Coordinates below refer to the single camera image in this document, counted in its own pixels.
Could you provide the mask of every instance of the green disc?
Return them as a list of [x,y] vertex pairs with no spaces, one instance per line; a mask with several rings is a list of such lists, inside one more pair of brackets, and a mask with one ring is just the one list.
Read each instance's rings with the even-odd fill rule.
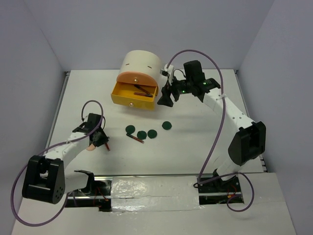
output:
[[169,122],[169,121],[165,121],[163,124],[162,124],[162,127],[164,130],[169,130],[172,128],[172,124]]
[[133,125],[129,125],[125,128],[127,134],[132,134],[135,132],[135,127]]
[[145,131],[138,131],[137,138],[141,140],[145,140],[147,138],[147,133]]
[[155,137],[157,137],[157,132],[156,132],[156,130],[150,130],[150,131],[148,131],[148,136],[149,136],[149,138],[151,138],[151,139],[154,139]]

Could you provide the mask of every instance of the grey wall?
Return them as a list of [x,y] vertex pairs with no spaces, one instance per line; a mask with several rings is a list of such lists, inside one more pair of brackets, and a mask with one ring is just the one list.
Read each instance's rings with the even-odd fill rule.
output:
[[[64,69],[118,69],[149,50],[166,62],[203,50],[238,69],[273,0],[25,0]],[[174,65],[182,68],[182,55]],[[204,68],[213,66],[203,59]]]
[[267,126],[265,160],[299,235],[312,234],[313,221],[312,12],[312,0],[275,0],[239,70],[250,114]]
[[9,200],[13,181],[45,146],[64,75],[22,0],[1,1],[0,32],[0,234],[7,235],[14,223]]

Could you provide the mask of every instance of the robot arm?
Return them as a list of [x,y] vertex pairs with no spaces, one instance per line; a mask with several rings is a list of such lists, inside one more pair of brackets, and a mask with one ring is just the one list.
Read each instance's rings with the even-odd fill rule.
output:
[[23,197],[56,204],[61,200],[64,193],[75,189],[81,189],[85,193],[92,190],[93,173],[78,170],[65,174],[64,170],[86,148],[93,150],[95,147],[105,144],[107,150],[110,150],[107,144],[109,137],[101,127],[89,138],[83,138],[97,126],[100,119],[100,115],[89,114],[87,122],[83,122],[73,130],[66,144],[53,149],[45,156],[30,158],[22,189]]
[[[186,79],[177,80],[174,77],[174,67],[165,66],[163,75],[168,81],[162,88],[162,97],[157,102],[159,105],[172,107],[171,94],[178,101],[181,94],[191,93],[209,106],[217,115],[222,116],[223,101],[221,87],[213,78],[205,79],[199,61],[190,61],[184,64]],[[238,172],[249,160],[255,159],[265,150],[266,127],[262,122],[255,123],[244,115],[237,106],[224,96],[226,104],[225,125],[234,136],[229,148],[228,156],[224,163],[214,171],[214,175],[224,175]],[[222,178],[227,181],[232,176]]]

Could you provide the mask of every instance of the white table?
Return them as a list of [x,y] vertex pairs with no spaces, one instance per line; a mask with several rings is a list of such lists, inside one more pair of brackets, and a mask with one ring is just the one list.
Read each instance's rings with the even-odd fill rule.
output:
[[[205,70],[206,77],[220,81],[215,70]],[[115,105],[111,91],[115,85],[117,70],[74,70],[65,89],[51,144],[64,141],[81,123],[80,110],[90,99],[102,103],[110,136],[111,152],[100,147],[93,152],[84,151],[68,166],[66,171],[84,169],[96,175],[164,175],[197,174],[205,160],[220,123],[207,106],[192,95],[182,95],[173,108],[156,106],[145,111]],[[222,70],[225,93],[245,113],[245,106],[233,70]],[[99,113],[91,104],[89,112]],[[168,120],[173,128],[162,129]],[[158,137],[140,144],[125,136],[125,127],[132,124],[136,130],[155,129]],[[218,156],[227,154],[232,137],[224,129],[206,173],[212,173],[221,163]],[[254,172],[249,178],[255,187],[256,199],[246,212],[231,212],[226,205],[206,205],[193,211],[161,211],[140,213],[98,212],[97,208],[66,208],[52,223],[38,228],[26,227],[19,222],[14,226],[14,235],[54,234],[209,234],[209,235],[294,235],[290,215],[281,193],[276,175],[263,173],[259,158],[249,162],[242,172]],[[251,197],[250,188],[240,177],[244,201]],[[28,222],[38,223],[51,218],[60,208],[34,200],[23,199],[19,215]]]
[[[204,72],[206,78],[213,77],[220,82],[215,70]],[[222,73],[225,93],[246,112],[234,71],[223,70]],[[111,92],[117,75],[118,70],[73,70],[70,73],[51,143],[64,141],[81,123],[83,104],[95,99],[105,110],[105,132],[110,137],[111,151],[107,152],[104,146],[92,152],[84,151],[66,171],[84,169],[95,175],[197,174],[207,157],[221,118],[191,94],[181,95],[173,108],[156,105],[155,111],[113,104]],[[182,78],[179,71],[176,76]],[[163,87],[165,82],[165,78],[160,79],[159,87]],[[99,114],[100,109],[92,103],[85,109],[86,115],[89,112]],[[166,120],[173,125],[169,131],[161,127]],[[130,124],[136,127],[135,134],[139,130],[148,132],[155,129],[158,136],[153,140],[148,138],[144,144],[136,142],[126,136],[125,127]],[[212,173],[223,162],[232,138],[227,129],[222,131],[206,173]],[[263,172],[260,159],[247,163],[242,171]]]

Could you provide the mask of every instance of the open drawer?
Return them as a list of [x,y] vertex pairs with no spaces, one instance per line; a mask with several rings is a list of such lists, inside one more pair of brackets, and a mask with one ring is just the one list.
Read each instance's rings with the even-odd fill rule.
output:
[[135,95],[135,92],[143,92],[136,88],[132,83],[117,82],[111,94],[113,103],[139,109],[153,110],[155,107],[155,97],[158,93],[158,86],[140,85],[140,87],[148,91],[152,97]]

